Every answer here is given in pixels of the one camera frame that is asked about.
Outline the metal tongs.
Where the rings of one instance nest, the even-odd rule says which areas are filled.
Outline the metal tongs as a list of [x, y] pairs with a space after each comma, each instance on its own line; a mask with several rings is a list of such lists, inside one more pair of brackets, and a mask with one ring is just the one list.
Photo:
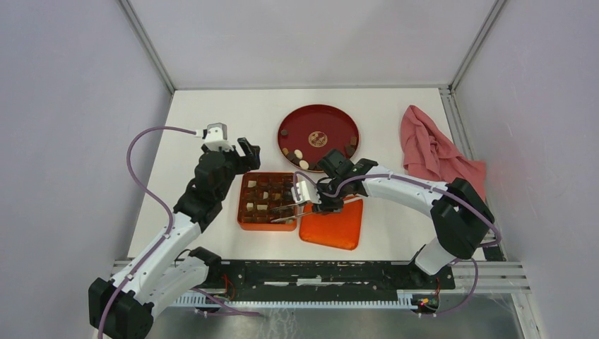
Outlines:
[[286, 206], [278, 206], [268, 210], [269, 223], [286, 223], [288, 220], [297, 220], [308, 215], [334, 215], [344, 211], [349, 205], [361, 201], [361, 198], [344, 198], [342, 203], [292, 203]]

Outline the orange chocolate box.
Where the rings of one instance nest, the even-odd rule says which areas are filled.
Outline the orange chocolate box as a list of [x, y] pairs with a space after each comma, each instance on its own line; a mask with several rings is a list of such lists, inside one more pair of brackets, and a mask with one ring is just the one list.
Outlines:
[[[248, 188], [248, 181], [256, 181], [256, 186]], [[245, 231], [291, 232], [297, 228], [296, 220], [286, 223], [269, 223], [268, 210], [294, 203], [292, 194], [291, 172], [248, 172], [242, 176], [237, 222]], [[263, 199], [263, 193], [268, 192], [268, 199]], [[253, 211], [247, 211], [247, 203], [253, 203]], [[258, 211], [258, 204], [266, 204], [268, 210]]]

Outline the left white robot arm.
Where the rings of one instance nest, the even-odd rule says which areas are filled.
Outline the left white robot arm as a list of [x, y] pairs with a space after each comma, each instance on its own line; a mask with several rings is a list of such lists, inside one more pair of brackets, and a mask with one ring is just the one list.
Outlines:
[[260, 147], [246, 138], [237, 142], [242, 155], [227, 141], [206, 141], [194, 177], [170, 210], [165, 229], [112, 278], [92, 283], [89, 317], [99, 338], [145, 338], [176, 299], [197, 285], [210, 288], [221, 281], [221, 267], [196, 256], [178, 268], [172, 264], [222, 211], [235, 177], [260, 168]]

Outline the round red tray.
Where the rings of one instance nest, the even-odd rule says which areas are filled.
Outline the round red tray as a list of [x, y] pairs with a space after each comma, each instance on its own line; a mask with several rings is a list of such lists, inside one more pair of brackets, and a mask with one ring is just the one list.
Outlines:
[[[339, 150], [350, 159], [360, 145], [355, 121], [343, 110], [330, 105], [306, 105], [293, 110], [280, 123], [277, 142], [283, 157], [295, 167], [300, 160], [309, 163], [308, 172], [321, 172], [318, 166], [329, 151]], [[303, 158], [295, 156], [299, 149]]]

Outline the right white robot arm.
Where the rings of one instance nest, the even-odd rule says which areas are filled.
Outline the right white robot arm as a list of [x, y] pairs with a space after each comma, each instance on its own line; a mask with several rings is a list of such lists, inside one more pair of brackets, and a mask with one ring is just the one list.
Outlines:
[[292, 187], [295, 203], [310, 203], [316, 214], [337, 213], [347, 196], [360, 196], [398, 203], [430, 218], [435, 236], [408, 269], [408, 279], [417, 288], [428, 287], [450, 263], [469, 260], [477, 249], [500, 241], [493, 214], [465, 179], [439, 182], [398, 174], [374, 160], [352, 162], [338, 150], [317, 165], [326, 174], [323, 181], [300, 180], [295, 173]]

